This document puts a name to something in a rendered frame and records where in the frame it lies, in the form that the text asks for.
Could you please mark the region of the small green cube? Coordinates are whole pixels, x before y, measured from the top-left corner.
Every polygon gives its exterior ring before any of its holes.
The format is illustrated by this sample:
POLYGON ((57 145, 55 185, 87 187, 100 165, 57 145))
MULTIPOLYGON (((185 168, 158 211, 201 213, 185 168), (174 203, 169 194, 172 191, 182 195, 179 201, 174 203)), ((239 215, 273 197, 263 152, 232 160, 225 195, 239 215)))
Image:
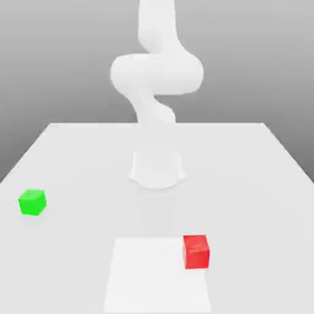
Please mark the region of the small green cube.
POLYGON ((44 190, 26 190, 18 198, 18 203, 24 215, 38 216, 47 206, 44 190))

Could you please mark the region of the small red cube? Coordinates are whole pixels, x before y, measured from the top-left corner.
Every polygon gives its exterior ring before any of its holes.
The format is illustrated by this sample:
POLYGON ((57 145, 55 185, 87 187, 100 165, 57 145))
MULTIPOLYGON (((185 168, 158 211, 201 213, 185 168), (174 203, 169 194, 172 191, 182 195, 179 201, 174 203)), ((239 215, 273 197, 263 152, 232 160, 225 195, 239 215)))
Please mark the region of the small red cube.
POLYGON ((185 269, 208 269, 210 247, 206 235, 183 236, 183 261, 185 269))

